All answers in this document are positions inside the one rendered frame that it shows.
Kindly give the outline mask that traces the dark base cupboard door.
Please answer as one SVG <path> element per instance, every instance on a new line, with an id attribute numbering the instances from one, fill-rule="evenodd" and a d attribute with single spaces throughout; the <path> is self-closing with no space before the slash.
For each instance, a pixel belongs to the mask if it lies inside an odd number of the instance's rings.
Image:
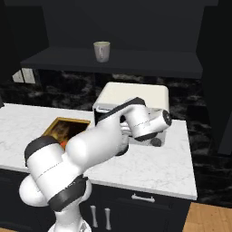
<path id="1" fill-rule="evenodd" d="M 104 200 L 110 210 L 111 232 L 182 232 L 185 218 L 169 207 L 130 200 Z"/>
<path id="2" fill-rule="evenodd" d="M 80 212 L 82 214 L 82 218 L 88 223 L 90 228 L 92 229 L 92 232 L 100 232 L 100 220 L 99 217 L 96 217 L 97 220 L 97 226 L 95 227 L 93 225 L 93 215 L 92 215 L 92 209 L 91 206 L 95 206 L 95 213 L 98 213 L 99 211 L 99 193 L 98 189 L 94 184 L 92 184 L 92 191 L 88 195 L 88 198 L 85 199 L 81 204 L 80 204 Z"/>

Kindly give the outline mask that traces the dark cabinet door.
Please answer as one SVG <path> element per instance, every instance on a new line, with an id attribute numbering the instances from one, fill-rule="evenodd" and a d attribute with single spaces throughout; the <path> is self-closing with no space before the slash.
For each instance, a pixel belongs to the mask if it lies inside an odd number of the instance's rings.
<path id="1" fill-rule="evenodd" d="M 39 0 L 0 0 L 0 84 L 49 46 Z"/>
<path id="2" fill-rule="evenodd" d="M 232 0 L 204 0 L 197 53 L 217 154 L 232 156 Z"/>

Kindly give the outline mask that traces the gold framed dark tray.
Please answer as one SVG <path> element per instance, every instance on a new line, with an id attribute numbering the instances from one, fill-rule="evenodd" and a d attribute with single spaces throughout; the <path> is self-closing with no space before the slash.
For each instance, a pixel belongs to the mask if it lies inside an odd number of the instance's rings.
<path id="1" fill-rule="evenodd" d="M 43 135 L 53 136 L 65 148 L 70 138 L 85 131 L 90 124 L 88 120 L 57 117 Z"/>

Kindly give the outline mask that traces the white toaster oven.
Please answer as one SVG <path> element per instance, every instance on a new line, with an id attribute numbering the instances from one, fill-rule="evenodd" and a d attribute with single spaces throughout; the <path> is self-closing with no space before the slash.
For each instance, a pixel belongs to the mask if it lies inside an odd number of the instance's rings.
<path id="1" fill-rule="evenodd" d="M 145 141 L 136 141 L 130 133 L 130 144 L 161 147 L 165 142 L 166 129 L 171 124 L 169 90 L 164 85 L 108 82 L 92 106 L 94 122 L 98 123 L 103 114 L 135 97 L 142 98 L 145 101 L 151 124 L 158 124 L 161 130 L 153 138 Z M 123 122 L 126 122 L 125 118 L 121 117 L 121 124 Z"/>

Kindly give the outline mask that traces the dark open wall cabinet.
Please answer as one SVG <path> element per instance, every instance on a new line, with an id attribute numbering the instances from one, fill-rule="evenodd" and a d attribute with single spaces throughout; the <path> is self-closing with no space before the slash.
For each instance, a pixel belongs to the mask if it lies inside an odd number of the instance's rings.
<path id="1" fill-rule="evenodd" d="M 23 67 L 199 78 L 200 0 L 41 0 L 49 46 Z M 110 42 L 96 60 L 93 44 Z"/>

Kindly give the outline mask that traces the dark base cupboard run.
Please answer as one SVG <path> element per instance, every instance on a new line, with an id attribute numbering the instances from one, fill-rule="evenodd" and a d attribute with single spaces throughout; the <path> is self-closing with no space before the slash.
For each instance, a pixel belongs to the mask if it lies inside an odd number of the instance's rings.
<path id="1" fill-rule="evenodd" d="M 0 169 L 0 227 L 17 232 L 47 232 L 54 222 L 48 207 L 26 205 L 19 196 L 19 186 L 27 173 Z"/>

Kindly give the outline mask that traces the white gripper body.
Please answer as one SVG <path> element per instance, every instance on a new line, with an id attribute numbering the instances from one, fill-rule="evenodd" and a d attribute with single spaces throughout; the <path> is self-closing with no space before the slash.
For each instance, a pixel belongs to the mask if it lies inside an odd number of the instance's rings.
<path id="1" fill-rule="evenodd" d="M 129 136 L 131 131 L 127 122 L 121 124 L 121 134 L 122 134 L 122 145 L 127 146 L 129 144 Z"/>

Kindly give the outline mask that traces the pale grey mug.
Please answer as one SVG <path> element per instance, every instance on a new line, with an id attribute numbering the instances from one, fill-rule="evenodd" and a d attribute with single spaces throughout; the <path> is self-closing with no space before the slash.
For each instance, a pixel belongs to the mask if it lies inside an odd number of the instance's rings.
<path id="1" fill-rule="evenodd" d="M 95 42 L 93 48 L 96 60 L 99 63 L 106 63 L 109 61 L 111 50 L 110 42 Z"/>

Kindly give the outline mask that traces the dark drawer front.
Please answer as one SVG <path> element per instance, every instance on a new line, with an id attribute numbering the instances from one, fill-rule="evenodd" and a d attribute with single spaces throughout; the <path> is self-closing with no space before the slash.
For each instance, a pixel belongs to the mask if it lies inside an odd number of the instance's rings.
<path id="1" fill-rule="evenodd" d="M 155 202 L 151 203 L 143 200 L 132 199 L 131 195 L 134 193 L 139 197 L 154 197 Z M 189 199 L 175 198 L 171 196 L 153 194 L 124 188 L 113 188 L 111 190 L 111 195 L 118 204 L 123 205 L 124 207 L 129 207 L 140 211 L 151 210 L 159 211 L 161 213 L 174 213 L 180 210 L 189 211 L 190 206 Z"/>

